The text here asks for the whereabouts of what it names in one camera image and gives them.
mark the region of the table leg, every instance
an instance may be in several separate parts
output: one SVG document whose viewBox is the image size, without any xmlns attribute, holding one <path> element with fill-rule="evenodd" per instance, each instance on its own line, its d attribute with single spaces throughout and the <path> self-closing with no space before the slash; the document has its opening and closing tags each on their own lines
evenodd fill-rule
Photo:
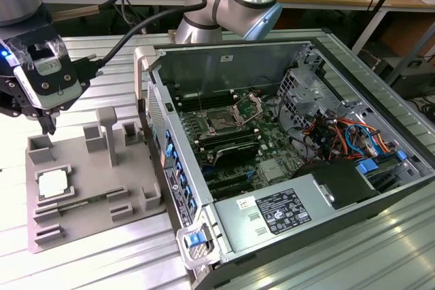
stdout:
<svg viewBox="0 0 435 290">
<path fill-rule="evenodd" d="M 366 44 L 368 39 L 372 36 L 373 32 L 381 23 L 384 16 L 388 13 L 387 10 L 379 10 L 370 23 L 367 25 L 364 32 L 360 35 L 360 38 L 356 41 L 355 45 L 352 47 L 352 52 L 357 54 L 361 51 L 362 47 Z"/>
</svg>

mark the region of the white label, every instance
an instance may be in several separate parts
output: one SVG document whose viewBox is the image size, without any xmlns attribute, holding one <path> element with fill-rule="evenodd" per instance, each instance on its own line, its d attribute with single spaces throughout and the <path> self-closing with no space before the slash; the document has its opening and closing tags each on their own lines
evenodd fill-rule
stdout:
<svg viewBox="0 0 435 290">
<path fill-rule="evenodd" d="M 299 216 L 299 219 L 302 219 L 303 217 L 306 217 L 307 215 L 308 215 L 308 213 L 304 212 L 304 213 L 299 214 L 298 216 Z"/>
<path fill-rule="evenodd" d="M 45 59 L 36 60 L 33 62 L 38 73 L 45 76 L 57 73 L 62 69 L 59 59 L 56 57 L 50 57 Z"/>
<path fill-rule="evenodd" d="M 230 56 L 222 56 L 222 57 L 220 57 L 220 62 L 229 62 L 229 61 L 232 61 L 232 58 L 233 58 L 234 56 L 233 55 L 230 55 Z"/>
<path fill-rule="evenodd" d="M 237 205 L 239 205 L 239 209 L 244 210 L 248 207 L 254 206 L 256 204 L 256 198 L 253 196 L 245 197 L 240 200 L 237 200 Z"/>
</svg>

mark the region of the silver robot arm segment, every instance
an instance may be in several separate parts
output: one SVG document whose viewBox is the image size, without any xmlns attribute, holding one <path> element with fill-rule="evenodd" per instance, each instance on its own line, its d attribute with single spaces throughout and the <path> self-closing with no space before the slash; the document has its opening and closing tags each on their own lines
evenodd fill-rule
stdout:
<svg viewBox="0 0 435 290">
<path fill-rule="evenodd" d="M 186 5 L 199 2 L 186 0 Z M 277 0 L 208 0 L 203 10 L 184 14 L 175 42 L 221 41 L 221 27 L 245 40 L 262 39 L 273 28 L 281 11 Z"/>
</svg>

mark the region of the black connector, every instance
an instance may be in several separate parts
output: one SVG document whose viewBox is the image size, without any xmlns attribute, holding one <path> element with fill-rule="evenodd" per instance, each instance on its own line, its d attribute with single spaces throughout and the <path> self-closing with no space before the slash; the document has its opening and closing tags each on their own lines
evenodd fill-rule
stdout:
<svg viewBox="0 0 435 290">
<path fill-rule="evenodd" d="M 72 62 L 80 83 L 87 83 L 90 79 L 96 78 L 99 70 L 104 67 L 101 59 L 91 61 L 93 58 L 89 56 Z"/>
</svg>

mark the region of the sticker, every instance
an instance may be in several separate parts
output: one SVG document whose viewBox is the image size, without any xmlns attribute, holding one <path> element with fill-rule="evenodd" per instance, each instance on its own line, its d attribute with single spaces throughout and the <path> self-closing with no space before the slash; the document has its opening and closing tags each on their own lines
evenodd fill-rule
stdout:
<svg viewBox="0 0 435 290">
<path fill-rule="evenodd" d="M 256 204 L 273 234 L 280 234 L 311 221 L 292 188 L 256 200 Z"/>
<path fill-rule="evenodd" d="M 256 198 L 253 196 L 245 197 L 240 200 L 237 200 L 237 205 L 239 205 L 239 209 L 244 210 L 248 207 L 254 206 L 256 204 Z"/>
<path fill-rule="evenodd" d="M 57 57 L 49 57 L 45 59 L 39 59 L 33 62 L 38 73 L 45 76 L 57 73 L 62 69 L 59 59 Z"/>
<path fill-rule="evenodd" d="M 188 227 L 192 224 L 192 218 L 184 201 L 184 195 L 182 193 L 183 189 L 178 186 L 177 178 L 173 169 L 165 169 L 164 173 L 171 188 L 171 195 L 173 197 L 175 208 L 177 209 L 179 220 L 183 224 L 183 227 Z"/>
<path fill-rule="evenodd" d="M 220 57 L 220 62 L 230 62 L 230 61 L 232 61 L 232 58 L 233 58 L 234 56 L 233 55 L 230 55 L 230 56 L 222 56 L 222 57 Z"/>
</svg>

